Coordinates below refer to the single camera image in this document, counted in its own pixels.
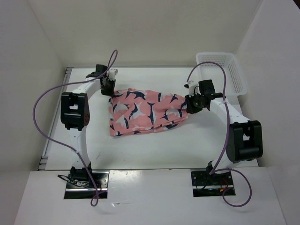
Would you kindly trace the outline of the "pink navy patterned shorts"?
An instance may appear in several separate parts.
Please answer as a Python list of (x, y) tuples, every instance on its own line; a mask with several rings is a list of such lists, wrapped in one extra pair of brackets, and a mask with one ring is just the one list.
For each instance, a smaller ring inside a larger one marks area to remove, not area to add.
[(184, 97), (153, 90), (118, 90), (108, 101), (110, 136), (157, 133), (189, 117)]

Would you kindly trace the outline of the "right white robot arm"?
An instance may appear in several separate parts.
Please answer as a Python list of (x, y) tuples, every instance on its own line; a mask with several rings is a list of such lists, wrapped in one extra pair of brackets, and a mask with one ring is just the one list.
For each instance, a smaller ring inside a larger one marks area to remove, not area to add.
[(215, 91), (212, 80), (198, 84), (189, 81), (184, 87), (188, 89), (185, 99), (189, 114), (207, 109), (226, 125), (225, 143), (220, 156), (206, 167), (205, 177), (210, 184), (217, 184), (222, 179), (222, 173), (234, 169), (241, 162), (262, 157), (262, 125), (259, 121), (239, 113), (223, 92)]

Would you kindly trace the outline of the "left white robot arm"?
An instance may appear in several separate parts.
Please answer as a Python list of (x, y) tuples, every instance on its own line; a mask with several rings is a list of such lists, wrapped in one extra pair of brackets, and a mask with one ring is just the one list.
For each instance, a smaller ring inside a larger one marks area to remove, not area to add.
[(87, 75), (79, 87), (61, 95), (60, 120), (68, 130), (70, 146), (78, 157), (67, 180), (76, 186), (86, 188), (94, 181), (86, 143), (86, 128), (90, 122), (89, 99), (99, 90), (106, 96), (112, 96), (117, 74), (117, 69), (97, 64), (95, 71)]

